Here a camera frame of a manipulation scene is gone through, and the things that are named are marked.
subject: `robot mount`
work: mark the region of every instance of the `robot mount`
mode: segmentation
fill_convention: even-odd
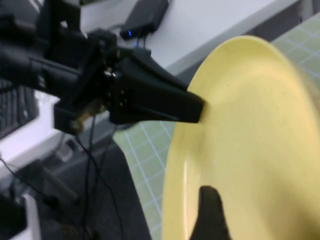
[[[80,18],[80,7],[63,0],[46,0],[35,25],[0,12],[0,78],[59,97],[54,127],[72,135],[103,111],[114,124],[199,121],[204,101],[151,51],[120,47],[107,30],[83,34]]]

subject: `wire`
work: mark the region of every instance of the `wire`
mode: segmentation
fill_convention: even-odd
[[[117,204],[116,204],[116,199],[115,199],[115,194],[114,194],[114,191],[112,190],[112,188],[106,183],[106,181],[104,180],[104,178],[101,176],[101,173],[99,171],[99,166],[94,158],[94,156],[90,153],[90,151],[88,151],[88,149],[86,149],[86,147],[82,144],[80,138],[78,136],[75,136],[75,140],[77,141],[77,143],[81,146],[81,148],[83,149],[83,151],[88,155],[89,159],[93,162],[93,165],[96,169],[96,172],[98,173],[98,176],[100,178],[100,180],[102,181],[103,185],[105,187],[107,187],[111,193],[111,198],[112,198],[112,201],[113,201],[113,205],[114,205],[114,208],[115,208],[115,213],[116,213],[116,216],[117,218],[119,219],[119,224],[120,224],[120,234],[121,234],[121,239],[123,239],[123,226],[122,226],[122,221],[121,221],[121,218],[119,216],[119,210],[118,210],[118,207],[117,207]]]
[[[114,125],[113,129],[112,129],[112,133],[111,133],[111,137],[113,137],[113,135],[115,134],[117,130],[117,125]],[[101,174],[101,171],[104,167],[104,163],[106,162],[104,159],[106,158],[107,152],[108,152],[108,143],[109,143],[109,138],[107,138],[106,141],[106,147],[101,155],[101,159],[100,159],[100,166],[99,166],[99,173]],[[93,195],[93,200],[91,201],[91,205],[94,205],[96,203],[97,200],[97,194],[98,194],[98,183],[99,183],[99,176],[98,173],[95,173],[95,181],[94,181],[94,186],[92,189],[92,195]]]
[[[48,197],[46,194],[44,194],[42,191],[38,190],[37,188],[35,188],[34,186],[32,186],[30,183],[28,183],[27,181],[23,180],[21,177],[19,177],[17,174],[15,174],[11,168],[8,166],[8,163],[6,163],[5,160],[3,160],[0,157],[0,161],[4,164],[4,166],[6,167],[6,169],[8,169],[8,171],[18,180],[20,180],[22,183],[24,183],[25,185],[29,186],[31,189],[33,189],[37,194],[43,196],[43,197]],[[77,228],[77,225],[75,224],[75,222],[72,220],[71,217],[69,217],[61,208],[59,209],[60,212],[71,222],[72,225],[74,225],[74,227],[77,229],[77,231],[80,233],[79,229]]]
[[[36,193],[38,193],[39,195],[42,195],[42,196],[46,197],[46,195],[45,195],[42,191],[36,189],[34,186],[30,185],[28,182],[24,181],[21,177],[19,177],[17,174],[15,174],[15,173],[11,170],[11,168],[7,165],[7,163],[6,163],[5,160],[3,160],[2,158],[0,158],[0,161],[4,164],[4,166],[6,167],[6,169],[8,169],[8,171],[9,171],[15,178],[19,179],[19,180],[20,180],[22,183],[24,183],[25,185],[28,185],[30,188],[32,188],[32,189],[33,189]]]
[[[61,137],[60,137],[60,140],[59,140],[58,145],[52,150],[51,155],[48,157],[48,161],[47,161],[47,163],[46,163],[47,165],[49,165],[49,164],[51,163],[51,161],[54,159],[57,151],[61,148],[62,144],[64,143],[65,137],[66,137],[66,133],[63,132],[62,135],[61,135]],[[13,165],[13,164],[10,164],[10,163],[7,163],[7,165],[8,165],[8,166],[12,166],[12,167],[14,167],[14,168],[17,168],[17,169],[16,169],[16,172],[21,169],[21,167],[17,167],[17,166],[15,166],[15,165]],[[38,170],[41,171],[41,169],[42,169],[42,165],[39,166],[38,169],[35,169],[33,172],[37,172]],[[29,171],[25,174],[25,176],[23,177],[23,179],[28,179],[28,174],[29,174],[29,173],[30,173],[30,169],[29,169]],[[12,182],[11,182],[11,184],[10,184],[10,186],[9,186],[9,191],[10,191],[10,194],[11,194],[11,197],[12,197],[12,198],[15,198],[15,197],[16,197],[16,196],[15,196],[15,191],[14,191],[15,186],[16,186],[16,182],[15,182],[15,180],[13,179]]]
[[[91,124],[91,130],[90,130],[90,136],[89,136],[89,152],[92,152],[93,148],[93,138],[94,138],[94,131],[95,131],[95,122],[96,122],[96,115],[94,115],[92,124]],[[88,216],[88,210],[89,210],[89,174],[90,174],[90,156],[88,156],[87,164],[86,164],[86,170],[85,170],[85,186],[84,186],[84,210],[83,210],[83,217],[82,217],[82,227],[85,230],[87,225],[87,216]],[[89,235],[88,231],[83,231],[83,240],[86,239],[86,234]]]

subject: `green grid mat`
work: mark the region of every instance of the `green grid mat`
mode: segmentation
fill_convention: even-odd
[[[273,44],[309,73],[320,86],[320,14],[276,39]],[[161,239],[163,186],[175,123],[146,121],[118,131],[152,239]]]

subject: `white desk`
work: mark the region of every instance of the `white desk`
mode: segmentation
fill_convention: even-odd
[[[162,67],[176,75],[203,60],[221,42],[251,30],[296,1],[172,0],[159,30],[147,38],[146,47]],[[136,0],[119,0],[112,2],[111,8],[101,3],[96,9],[88,7],[83,10],[82,29],[123,23],[135,3]],[[58,143],[59,132],[52,128],[52,104],[57,99],[46,98],[41,97],[37,119],[0,141],[0,153],[7,163],[24,166]],[[0,167],[0,177],[8,173]]]

